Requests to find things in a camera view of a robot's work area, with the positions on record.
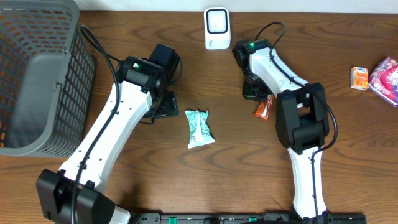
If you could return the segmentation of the orange snack bar wrapper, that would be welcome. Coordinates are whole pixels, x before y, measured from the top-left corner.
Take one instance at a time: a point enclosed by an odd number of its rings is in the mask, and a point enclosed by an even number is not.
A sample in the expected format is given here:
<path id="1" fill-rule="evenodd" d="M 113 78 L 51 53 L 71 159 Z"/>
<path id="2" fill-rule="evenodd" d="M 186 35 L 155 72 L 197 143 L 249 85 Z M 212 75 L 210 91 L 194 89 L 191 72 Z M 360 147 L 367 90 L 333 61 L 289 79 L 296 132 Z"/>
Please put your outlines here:
<path id="1" fill-rule="evenodd" d="M 269 111 L 274 102 L 275 96 L 269 95 L 261 104 L 257 107 L 256 112 L 253 114 L 256 118 L 261 118 L 264 121 L 268 121 Z"/>

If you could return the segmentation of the mint green wipes packet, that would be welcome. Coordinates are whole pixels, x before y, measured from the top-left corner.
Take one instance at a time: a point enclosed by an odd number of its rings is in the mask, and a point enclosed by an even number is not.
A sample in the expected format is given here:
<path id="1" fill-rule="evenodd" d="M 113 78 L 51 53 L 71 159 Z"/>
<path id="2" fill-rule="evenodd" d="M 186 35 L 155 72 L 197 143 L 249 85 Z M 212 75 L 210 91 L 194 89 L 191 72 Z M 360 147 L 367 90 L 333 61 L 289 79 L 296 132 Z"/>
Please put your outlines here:
<path id="1" fill-rule="evenodd" d="M 190 139 L 188 143 L 189 149 L 215 142 L 207 124 L 209 111 L 203 112 L 198 110 L 187 110 L 185 115 L 188 119 L 188 125 L 190 128 Z"/>

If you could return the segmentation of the small orange carton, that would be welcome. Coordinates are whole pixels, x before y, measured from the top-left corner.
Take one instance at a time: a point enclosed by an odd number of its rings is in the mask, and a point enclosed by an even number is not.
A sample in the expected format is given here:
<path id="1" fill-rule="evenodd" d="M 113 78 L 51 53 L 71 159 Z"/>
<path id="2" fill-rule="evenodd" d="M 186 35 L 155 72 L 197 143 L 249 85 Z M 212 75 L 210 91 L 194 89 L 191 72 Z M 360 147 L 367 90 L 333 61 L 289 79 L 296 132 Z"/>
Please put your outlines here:
<path id="1" fill-rule="evenodd" d="M 369 88 L 368 69 L 363 67 L 353 67 L 351 69 L 351 88 L 357 90 L 367 90 Z"/>

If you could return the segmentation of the purple pink floral pack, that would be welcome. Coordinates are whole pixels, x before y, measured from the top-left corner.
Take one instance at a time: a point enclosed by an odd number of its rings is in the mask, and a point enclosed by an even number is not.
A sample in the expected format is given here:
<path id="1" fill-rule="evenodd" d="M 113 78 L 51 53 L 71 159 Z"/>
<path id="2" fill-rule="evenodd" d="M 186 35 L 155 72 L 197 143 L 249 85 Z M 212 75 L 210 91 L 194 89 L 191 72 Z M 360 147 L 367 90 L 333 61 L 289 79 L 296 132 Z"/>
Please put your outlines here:
<path id="1" fill-rule="evenodd" d="M 397 60 L 388 57 L 379 63 L 370 76 L 369 89 L 397 107 Z"/>

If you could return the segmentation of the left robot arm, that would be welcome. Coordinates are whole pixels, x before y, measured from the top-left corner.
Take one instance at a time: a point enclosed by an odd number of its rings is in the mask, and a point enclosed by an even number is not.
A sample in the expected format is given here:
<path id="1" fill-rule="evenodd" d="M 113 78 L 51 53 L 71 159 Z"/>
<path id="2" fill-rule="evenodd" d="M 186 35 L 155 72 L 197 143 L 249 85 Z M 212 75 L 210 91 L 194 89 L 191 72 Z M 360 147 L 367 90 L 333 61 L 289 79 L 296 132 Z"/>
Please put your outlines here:
<path id="1" fill-rule="evenodd" d="M 157 44 L 149 58 L 129 56 L 118 63 L 116 83 L 95 123 L 57 172 L 37 179 L 40 205 L 55 223 L 129 223 L 132 213 L 104 195 L 113 166 L 135 126 L 179 114 L 168 90 L 182 68 L 176 51 Z"/>

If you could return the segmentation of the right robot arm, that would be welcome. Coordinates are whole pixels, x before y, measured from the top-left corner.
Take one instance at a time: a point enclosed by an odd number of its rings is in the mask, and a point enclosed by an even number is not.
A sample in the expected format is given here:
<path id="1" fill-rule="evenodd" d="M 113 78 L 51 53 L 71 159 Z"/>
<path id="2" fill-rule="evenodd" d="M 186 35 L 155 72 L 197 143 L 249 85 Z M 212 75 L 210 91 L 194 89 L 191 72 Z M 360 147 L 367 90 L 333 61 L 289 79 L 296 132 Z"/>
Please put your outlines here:
<path id="1" fill-rule="evenodd" d="M 321 149 L 330 130 L 328 112 L 322 104 L 324 88 L 298 77 L 266 39 L 240 40 L 232 53 L 244 74 L 243 97 L 255 101 L 276 98 L 275 128 L 292 162 L 294 212 L 301 221 L 320 217 L 326 212 Z"/>

